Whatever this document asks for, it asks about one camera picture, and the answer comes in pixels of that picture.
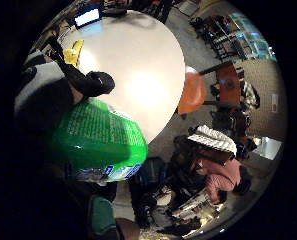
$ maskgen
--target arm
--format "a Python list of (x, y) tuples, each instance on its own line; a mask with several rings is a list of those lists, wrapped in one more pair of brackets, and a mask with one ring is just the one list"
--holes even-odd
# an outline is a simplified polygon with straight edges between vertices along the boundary
[(212, 204), (218, 204), (220, 199), (218, 195), (219, 190), (224, 191), (231, 191), (234, 188), (234, 185), (232, 184), (229, 179), (217, 175), (217, 174), (210, 174), (207, 177), (206, 180), (206, 193), (208, 194), (210, 198), (210, 202)]

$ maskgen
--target black glove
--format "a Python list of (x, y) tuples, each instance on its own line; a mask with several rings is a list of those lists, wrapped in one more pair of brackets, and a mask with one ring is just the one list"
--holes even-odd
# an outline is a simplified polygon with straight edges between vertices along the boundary
[(86, 97), (97, 97), (109, 94), (115, 87), (112, 77), (105, 72), (89, 72), (85, 76), (71, 64), (58, 60), (60, 69), (71, 85)]

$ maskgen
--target wall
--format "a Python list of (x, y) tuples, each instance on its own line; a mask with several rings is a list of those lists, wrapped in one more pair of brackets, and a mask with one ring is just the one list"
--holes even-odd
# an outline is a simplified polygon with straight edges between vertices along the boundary
[[(256, 134), (284, 141), (287, 128), (287, 99), (278, 64), (269, 59), (256, 59), (235, 66), (244, 68), (245, 80), (251, 83), (260, 95), (261, 106), (252, 112), (249, 135)], [(278, 113), (271, 111), (273, 93), (279, 94)]]

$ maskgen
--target dark hair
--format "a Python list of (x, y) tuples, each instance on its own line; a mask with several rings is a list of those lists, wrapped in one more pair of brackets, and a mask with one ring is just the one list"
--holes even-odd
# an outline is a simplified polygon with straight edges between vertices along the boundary
[(222, 203), (226, 202), (226, 200), (227, 200), (227, 192), (226, 191), (219, 190), (218, 195), (220, 198), (220, 202), (218, 204), (222, 204)]

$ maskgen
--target yellow object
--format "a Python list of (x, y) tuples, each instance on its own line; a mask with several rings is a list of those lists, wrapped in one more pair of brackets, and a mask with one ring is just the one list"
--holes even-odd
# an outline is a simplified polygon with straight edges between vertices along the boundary
[(78, 40), (74, 43), (72, 48), (64, 49), (63, 54), (65, 63), (72, 64), (77, 67), (80, 50), (84, 44), (84, 40)]

